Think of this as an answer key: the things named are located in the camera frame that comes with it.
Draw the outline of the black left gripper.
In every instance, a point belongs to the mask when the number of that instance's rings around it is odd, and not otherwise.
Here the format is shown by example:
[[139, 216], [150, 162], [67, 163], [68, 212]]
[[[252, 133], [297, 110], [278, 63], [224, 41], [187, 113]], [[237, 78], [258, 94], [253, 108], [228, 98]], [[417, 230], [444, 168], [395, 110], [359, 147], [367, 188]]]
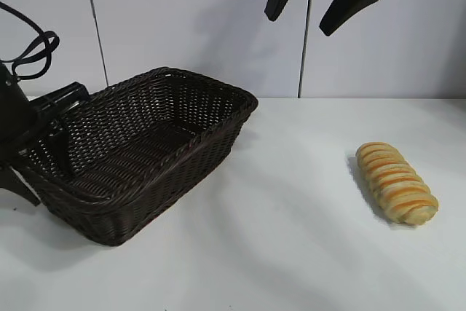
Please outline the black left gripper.
[[63, 121], [64, 114], [87, 102], [87, 88], [73, 82], [30, 101], [18, 79], [1, 64], [1, 188], [11, 191], [34, 206], [40, 199], [18, 177], [9, 165], [14, 158], [27, 153], [43, 141], [57, 167], [65, 177], [73, 177], [71, 131]]

